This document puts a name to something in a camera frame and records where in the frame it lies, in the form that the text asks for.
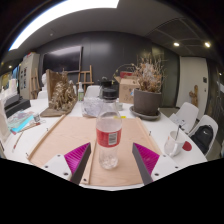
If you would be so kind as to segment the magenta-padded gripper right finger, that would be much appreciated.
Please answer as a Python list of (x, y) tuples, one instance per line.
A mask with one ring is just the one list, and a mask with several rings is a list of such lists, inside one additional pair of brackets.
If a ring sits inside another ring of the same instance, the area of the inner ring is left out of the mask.
[(180, 169), (180, 166), (167, 155), (158, 155), (152, 150), (134, 143), (132, 153), (144, 185), (150, 184)]

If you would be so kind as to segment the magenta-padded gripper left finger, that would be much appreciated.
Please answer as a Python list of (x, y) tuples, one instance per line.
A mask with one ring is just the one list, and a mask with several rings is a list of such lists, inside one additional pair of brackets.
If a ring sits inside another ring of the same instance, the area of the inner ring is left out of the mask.
[(42, 169), (79, 185), (90, 154), (91, 143), (88, 142), (65, 155), (55, 155)]

